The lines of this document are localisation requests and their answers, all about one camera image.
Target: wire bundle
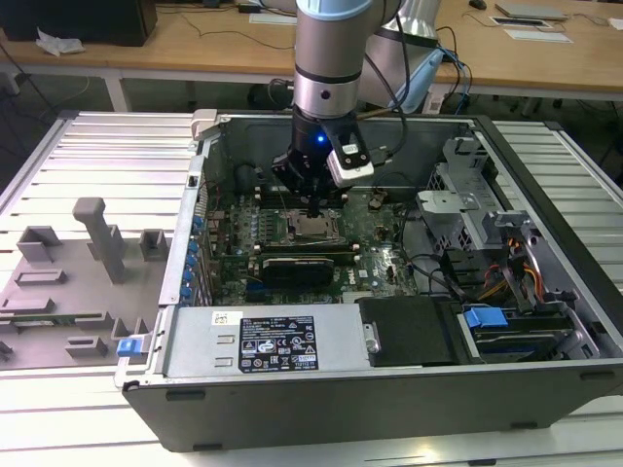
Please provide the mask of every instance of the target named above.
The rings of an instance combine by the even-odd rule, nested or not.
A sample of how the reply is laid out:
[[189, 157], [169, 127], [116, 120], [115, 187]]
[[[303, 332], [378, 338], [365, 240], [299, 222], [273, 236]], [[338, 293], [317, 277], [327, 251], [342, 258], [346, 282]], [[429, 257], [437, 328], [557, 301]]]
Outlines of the wire bundle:
[[437, 47], [444, 53], [444, 55], [447, 58], [450, 59], [452, 64], [455, 66], [455, 69], [457, 70], [457, 81], [455, 82], [455, 85], [453, 86], [451, 91], [448, 93], [448, 95], [444, 99], [444, 102], [448, 100], [448, 98], [457, 91], [457, 88], [460, 85], [460, 78], [461, 77], [464, 78], [462, 97], [460, 98], [460, 101], [458, 102], [457, 110], [455, 111], [455, 115], [457, 115], [462, 109], [462, 107], [465, 105], [465, 103], [467, 102], [467, 98], [469, 97], [469, 92], [471, 91], [471, 86], [472, 86], [474, 77], [473, 77], [473, 73], [469, 65], [458, 59], [457, 34], [455, 33], [454, 29], [450, 26], [442, 26], [437, 29], [437, 32], [443, 31], [443, 30], [449, 30], [451, 32], [454, 48], [451, 51], [449, 51], [448, 49], [442, 46], [437, 46]]

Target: blue tab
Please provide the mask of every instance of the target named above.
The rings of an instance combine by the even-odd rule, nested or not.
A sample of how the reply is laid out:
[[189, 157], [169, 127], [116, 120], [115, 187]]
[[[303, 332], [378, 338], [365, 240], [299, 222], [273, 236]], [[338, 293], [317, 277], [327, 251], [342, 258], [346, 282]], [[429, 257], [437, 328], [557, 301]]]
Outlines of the blue tab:
[[508, 321], [502, 308], [496, 306], [478, 306], [466, 311], [463, 316], [470, 328], [507, 327]]
[[121, 339], [117, 345], [117, 356], [138, 357], [140, 356], [140, 347], [142, 344], [142, 339], [138, 338]]
[[191, 290], [190, 287], [182, 287], [181, 289], [179, 289], [179, 295], [180, 297], [183, 297], [184, 299], [190, 299], [191, 296], [193, 295], [193, 291]]
[[186, 264], [191, 268], [197, 263], [197, 258], [193, 255], [186, 255]]

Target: black cable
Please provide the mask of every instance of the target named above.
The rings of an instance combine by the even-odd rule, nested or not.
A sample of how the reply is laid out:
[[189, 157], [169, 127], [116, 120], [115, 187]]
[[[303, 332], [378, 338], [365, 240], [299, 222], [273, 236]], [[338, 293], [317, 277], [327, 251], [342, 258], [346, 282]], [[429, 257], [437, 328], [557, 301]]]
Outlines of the black cable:
[[191, 26], [193, 29], [195, 29], [197, 31], [197, 34], [198, 34], [199, 38], [201, 38], [203, 36], [207, 36], [209, 34], [237, 34], [239, 36], [246, 37], [247, 39], [250, 39], [253, 42], [257, 42], [261, 46], [268, 47], [268, 48], [271, 48], [271, 49], [275, 49], [277, 51], [287, 51], [289, 49], [294, 49], [294, 46], [289, 46], [289, 47], [273, 46], [271, 44], [267, 44], [265, 42], [262, 42], [259, 39], [254, 38], [253, 36], [249, 36], [248, 34], [244, 34], [243, 32], [240, 32], [240, 31], [206, 31], [206, 32], [202, 32], [198, 27], [196, 27], [194, 24], [192, 24], [190, 22], [190, 20], [184, 16], [183, 13], [178, 12], [178, 14], [181, 17], [184, 18], [184, 20], [188, 23], [189, 26]]
[[[506, 25], [506, 24], [486, 24], [485, 22], [480, 21], [480, 19], [478, 17], [474, 17], [471, 14], [471, 12], [465, 12], [460, 17], [461, 18], [470, 17], [470, 18], [474, 19], [476, 22], [478, 22], [481, 26], [485, 26], [485, 27], [502, 27], [502, 26]], [[553, 28], [552, 29], [541, 28], [541, 27], [538, 27], [538, 26], [535, 26], [535, 25], [532, 25], [532, 24], [526, 24], [526, 26], [528, 26], [528, 27], [531, 26], [534, 29], [536, 29], [538, 31], [541, 31], [541, 32], [567, 32], [567, 29], [565, 28], [565, 25], [562, 24], [561, 22], [556, 22], [555, 25], [561, 26], [561, 30], [556, 31], [556, 30], [552, 30]]]
[[405, 100], [407, 99], [407, 96], [409, 95], [409, 91], [411, 90], [411, 70], [409, 67], [409, 54], [407, 52], [407, 40], [405, 38], [405, 31], [402, 28], [402, 21], [400, 20], [399, 15], [396, 15], [396, 24], [398, 25], [398, 30], [400, 31], [400, 42], [402, 44], [402, 59], [404, 60], [404, 63], [405, 63], [405, 90], [400, 96], [400, 99], [398, 100], [399, 103], [396, 105], [396, 108], [398, 108], [405, 102]]
[[432, 294], [432, 277], [435, 272], [441, 272], [441, 268], [433, 269], [428, 277], [428, 295]]
[[10, 154], [11, 156], [15, 156], [16, 158], [18, 158], [21, 161], [23, 161], [23, 156], [20, 156], [18, 153], [16, 153], [15, 151], [7, 148], [6, 146], [0, 146], [0, 151], [4, 151], [5, 153]]
[[21, 73], [26, 78], [26, 80], [28, 80], [28, 83], [30, 83], [30, 86], [32, 86], [32, 88], [39, 94], [39, 97], [41, 97], [41, 99], [46, 103], [46, 105], [50, 107], [50, 111], [56, 116], [58, 116], [58, 112], [56, 111], [55, 107], [50, 103], [50, 101], [46, 98], [46, 96], [43, 95], [43, 93], [39, 90], [39, 88], [37, 88], [37, 85], [35, 85], [35, 83], [32, 81], [32, 78], [30, 77], [30, 75], [27, 74], [25, 71], [23, 71], [23, 68], [19, 66], [19, 63], [17, 63], [13, 59], [11, 54], [9, 54], [9, 51], [5, 49], [2, 42], [0, 42], [0, 49], [2, 49], [2, 52], [4, 52], [4, 55], [6, 55], [9, 61], [19, 70], [19, 73]]
[[381, 24], [379, 24], [379, 28], [383, 27], [385, 24], [385, 14], [387, 13], [387, 0], [383, 0], [383, 12], [381, 13]]
[[610, 101], [610, 104], [612, 104], [612, 110], [614, 110], [614, 115], [616, 115], [616, 120], [619, 120], [619, 109], [616, 108], [616, 105], [614, 105], [614, 102]]
[[461, 63], [463, 64], [465, 68], [469, 70], [469, 85], [467, 86], [467, 93], [466, 93], [467, 95], [469, 95], [469, 92], [471, 91], [471, 85], [474, 82], [474, 74], [472, 73], [471, 68], [469, 67], [467, 63], [465, 62], [461, 62]]
[[29, 120], [32, 120], [33, 122], [37, 122], [39, 125], [44, 126], [46, 129], [50, 127], [51, 125], [50, 123], [46, 122], [45, 120], [40, 119], [39, 117], [21, 113], [21, 111], [19, 110], [19, 108], [17, 107], [16, 103], [13, 100], [13, 96], [8, 95], [6, 97], [6, 100], [9, 101], [9, 103], [11, 104], [11, 107], [13, 107], [14, 114], [16, 114], [18, 117], [22, 117], [23, 119], [29, 119]]
[[238, 7], [212, 8], [212, 9], [210, 9], [210, 8], [183, 9], [182, 12], [180, 12], [180, 11], [163, 12], [162, 10], [158, 10], [158, 9], [156, 9], [156, 11], [158, 13], [160, 13], [161, 15], [178, 15], [180, 13], [191, 13], [191, 14], [196, 14], [196, 13], [224, 13], [224, 12], [229, 12], [230, 10], [237, 10], [237, 9], [238, 9]]
[[2, 116], [2, 120], [4, 120], [4, 123], [7, 124], [7, 128], [9, 129], [9, 131], [11, 132], [11, 134], [13, 135], [13, 137], [16, 139], [16, 141], [18, 142], [19, 146], [21, 147], [21, 150], [23, 151], [23, 156], [25, 158], [27, 158], [28, 157], [28, 150], [24, 146], [24, 144], [21, 141], [21, 138], [19, 137], [19, 135], [16, 132], [16, 130], [11, 125], [11, 120], [8, 119], [7, 115], [4, 113], [4, 107], [1, 107], [1, 106], [0, 106], [0, 115]]
[[272, 79], [272, 80], [268, 83], [268, 85], [267, 85], [267, 87], [266, 87], [266, 91], [267, 91], [267, 93], [268, 93], [268, 95], [269, 95], [269, 99], [271, 100], [271, 102], [272, 102], [274, 105], [276, 105], [277, 107], [279, 107], [279, 108], [284, 108], [284, 107], [285, 107], [285, 108], [290, 108], [291, 106], [290, 106], [290, 104], [283, 105], [283, 104], [281, 104], [280, 102], [277, 102], [277, 100], [273, 97], [273, 86], [274, 86], [274, 85], [281, 85], [281, 86], [284, 86], [284, 87], [285, 87], [285, 89], [287, 90], [287, 87], [288, 87], [290, 84], [291, 84], [291, 85], [294, 85], [294, 82], [292, 82], [292, 81], [287, 81], [287, 80], [282, 80], [281, 78], [273, 78], [273, 79]]
[[389, 151], [390, 156], [393, 156], [398, 151], [400, 151], [405, 145], [405, 143], [407, 142], [407, 133], [409, 132], [409, 127], [407, 126], [407, 118], [405, 117], [405, 113], [402, 111], [402, 103], [396, 97], [395, 92], [389, 85], [389, 82], [387, 81], [387, 79], [385, 78], [385, 76], [383, 75], [379, 67], [377, 66], [377, 64], [368, 54], [364, 55], [364, 57], [365, 57], [365, 60], [370, 65], [370, 67], [374, 70], [375, 74], [377, 75], [381, 83], [383, 84], [385, 91], [389, 94], [389, 97], [391, 98], [391, 101], [393, 102], [393, 107], [395, 108], [395, 110], [398, 111], [398, 116], [400, 117], [400, 123], [402, 124], [401, 131], [400, 131], [400, 139], [398, 140], [398, 143], [396, 143], [396, 146], [392, 150]]
[[266, 10], [267, 12], [272, 13], [273, 15], [279, 15], [280, 17], [290, 17], [290, 18], [296, 17], [294, 13], [284, 12], [283, 10], [280, 10], [279, 8], [263, 8], [262, 10]]
[[[455, 55], [455, 59], [458, 60], [457, 34], [455, 33], [454, 29], [450, 26], [441, 26], [436, 29], [437, 32], [443, 31], [443, 30], [448, 30], [452, 34], [452, 41], [453, 41], [452, 52]], [[458, 85], [460, 85], [460, 68], [458, 68], [457, 62], [455, 60], [452, 61], [452, 64], [454, 65], [455, 70], [457, 70], [457, 80], [455, 81], [455, 85], [452, 87], [450, 92], [448, 92], [448, 94], [446, 94], [446, 97], [444, 97], [442, 104], [455, 94], [455, 92], [457, 91]]]
[[452, 52], [454, 52], [455, 55], [458, 56], [457, 34], [455, 33], [454, 29], [452, 27], [450, 27], [450, 26], [441, 26], [441, 27], [438, 27], [436, 29], [437, 32], [444, 31], [444, 30], [449, 30], [450, 33], [452, 34], [452, 41], [453, 41], [453, 45], [454, 45], [454, 48], [452, 49]]

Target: wooden desk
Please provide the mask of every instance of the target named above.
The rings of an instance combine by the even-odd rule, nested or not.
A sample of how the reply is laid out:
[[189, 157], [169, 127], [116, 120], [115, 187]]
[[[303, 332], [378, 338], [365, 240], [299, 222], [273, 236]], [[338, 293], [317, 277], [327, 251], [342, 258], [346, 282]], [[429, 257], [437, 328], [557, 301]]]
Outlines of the wooden desk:
[[[552, 5], [567, 14], [599, 18], [623, 18], [623, 5], [569, 0], [521, 0]], [[174, 12], [159, 7], [161, 12]], [[566, 30], [573, 44], [516, 41], [502, 27], [485, 27], [489, 16], [502, 16], [489, 0], [485, 12], [467, 6], [466, 0], [442, 0], [437, 27], [451, 26], [457, 34], [460, 59], [473, 73], [474, 93], [533, 97], [623, 100], [623, 31], [597, 26], [584, 17], [556, 26]], [[236, 33], [238, 31], [276, 47], [294, 45], [295, 27], [249, 23], [236, 10], [221, 13], [159, 13], [155, 31], [144, 47], [86, 44], [83, 54], [55, 57], [34, 43], [3, 41], [9, 53], [34, 74], [95, 76], [106, 81], [116, 111], [130, 110], [123, 79], [165, 79], [238, 83], [267, 83], [275, 77], [291, 77], [294, 50], [276, 50]], [[452, 46], [448, 31], [441, 31], [445, 47]], [[0, 54], [0, 71], [16, 68]], [[426, 111], [438, 111], [439, 102], [456, 79], [455, 68], [444, 64], [426, 100]]]
[[[623, 18], [623, 5], [617, 4], [517, 1], [550, 5], [568, 15]], [[474, 73], [474, 93], [623, 100], [623, 31], [598, 26], [585, 17], [574, 17], [553, 28], [567, 35], [573, 44], [518, 41], [506, 34], [503, 27], [486, 27], [463, 15], [469, 12], [483, 23], [493, 24], [489, 17], [503, 17], [503, 14], [495, 7], [495, 0], [488, 0], [488, 5], [481, 12], [462, 0], [443, 0], [437, 16], [437, 27], [451, 26], [457, 34], [458, 55]], [[451, 49], [450, 31], [440, 31], [439, 35], [442, 45]], [[427, 102], [433, 110], [456, 77], [454, 66], [442, 65]]]
[[[249, 15], [227, 12], [174, 14], [175, 9], [158, 7], [158, 24], [143, 47], [85, 44], [86, 52], [56, 57], [33, 42], [3, 45], [24, 71], [33, 74], [78, 75], [102, 78], [115, 111], [130, 109], [123, 79], [162, 79], [187, 82], [212, 81], [267, 83], [272, 78], [291, 78], [294, 70], [294, 25], [250, 23]], [[256, 38], [276, 50], [237, 33]], [[16, 73], [14, 65], [0, 52], [0, 72]]]

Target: metal slat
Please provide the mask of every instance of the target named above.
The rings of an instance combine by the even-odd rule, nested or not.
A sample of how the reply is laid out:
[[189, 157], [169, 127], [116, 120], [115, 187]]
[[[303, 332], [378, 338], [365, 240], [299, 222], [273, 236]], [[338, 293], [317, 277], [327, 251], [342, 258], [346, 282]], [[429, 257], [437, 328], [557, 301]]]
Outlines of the metal slat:
[[553, 158], [551, 157], [551, 155], [545, 155], [545, 157], [542, 157], [542, 155], [530, 155], [530, 156], [526, 156], [526, 155], [521, 155], [519, 156], [519, 159], [522, 160], [523, 163], [529, 163], [532, 165], [570, 165], [570, 164], [576, 164], [575, 161], [571, 158], [568, 157], [564, 157], [564, 158]]
[[572, 229], [623, 229], [623, 213], [604, 214], [567, 214], [565, 220]]
[[497, 129], [504, 136], [507, 134], [552, 134], [547, 126], [520, 126], [513, 123], [512, 125], [498, 125]]
[[508, 120], [494, 120], [495, 126], [545, 126], [543, 122], [512, 122]]
[[[515, 192], [508, 186], [502, 186], [504, 194], [509, 198], [517, 198]], [[550, 187], [544, 190], [545, 194], [553, 201], [565, 200], [565, 199], [577, 199], [578, 201], [590, 201], [590, 200], [609, 200], [612, 201], [611, 196], [601, 188], [554, 188]]]
[[510, 147], [517, 154], [568, 154], [567, 148], [560, 144], [511, 144]]
[[125, 149], [123, 152], [117, 149], [85, 149], [85, 148], [65, 148], [55, 149], [51, 156], [56, 159], [125, 159], [125, 158], [142, 158], [142, 159], [187, 159], [194, 155], [193, 151], [182, 149], [162, 149], [152, 148], [145, 150], [142, 148]]
[[600, 182], [593, 177], [587, 176], [555, 176], [555, 175], [535, 175], [534, 180], [547, 191], [548, 188], [564, 188], [564, 187], [579, 187], [590, 188], [600, 187]]
[[48, 158], [43, 170], [153, 170], [186, 172], [188, 160], [175, 159], [57, 159]]
[[66, 136], [106, 136], [106, 137], [161, 137], [192, 138], [190, 126], [103, 126], [103, 125], [72, 125]]
[[611, 199], [600, 200], [559, 200], [554, 205], [563, 214], [621, 214], [621, 206]]
[[160, 173], [160, 172], [123, 172], [123, 171], [98, 171], [87, 170], [71, 172], [40, 171], [32, 179], [33, 183], [61, 183], [61, 184], [85, 184], [94, 183], [99, 185], [180, 185], [186, 182], [185, 172]]
[[623, 246], [623, 231], [579, 231], [577, 236], [580, 237], [582, 242], [587, 247], [594, 246], [609, 246], [609, 245], [622, 245]]
[[190, 127], [192, 114], [106, 114], [81, 112], [74, 126], [180, 126]]
[[23, 198], [152, 198], [181, 199], [184, 185], [30, 185]]
[[[175, 230], [177, 215], [124, 215], [104, 213], [109, 226], [116, 225], [122, 231], [144, 229]], [[0, 231], [23, 232], [28, 226], [50, 226], [55, 231], [83, 232], [85, 225], [76, 221], [70, 214], [20, 214], [0, 218]]]
[[623, 283], [623, 264], [602, 264], [602, 269], [607, 276], [616, 283]]
[[[108, 214], [177, 214], [179, 199], [104, 199]], [[22, 199], [12, 209], [14, 214], [71, 214], [75, 199]]]
[[623, 246], [592, 246], [588, 250], [598, 263], [603, 265], [623, 265]]
[[184, 138], [95, 138], [91, 136], [64, 136], [58, 145], [60, 147], [85, 147], [85, 148], [106, 148], [123, 146], [135, 147], [154, 147], [154, 148], [187, 148], [189, 141]]
[[581, 166], [579, 163], [565, 163], [561, 165], [527, 163], [526, 167], [534, 176], [550, 175], [553, 177], [562, 177], [572, 175], [575, 177], [591, 178], [591, 175], [586, 170], [584, 170], [584, 167]]
[[[140, 238], [141, 231], [119, 231], [124, 239]], [[163, 230], [165, 237], [173, 238], [174, 230]], [[23, 232], [6, 232], [0, 233], [0, 254], [18, 251], [18, 241]], [[88, 240], [90, 239], [87, 231], [71, 232], [71, 231], [55, 231], [59, 240]]]
[[525, 134], [508, 134], [504, 139], [511, 144], [552, 144], [560, 145], [560, 141], [554, 135], [525, 135]]

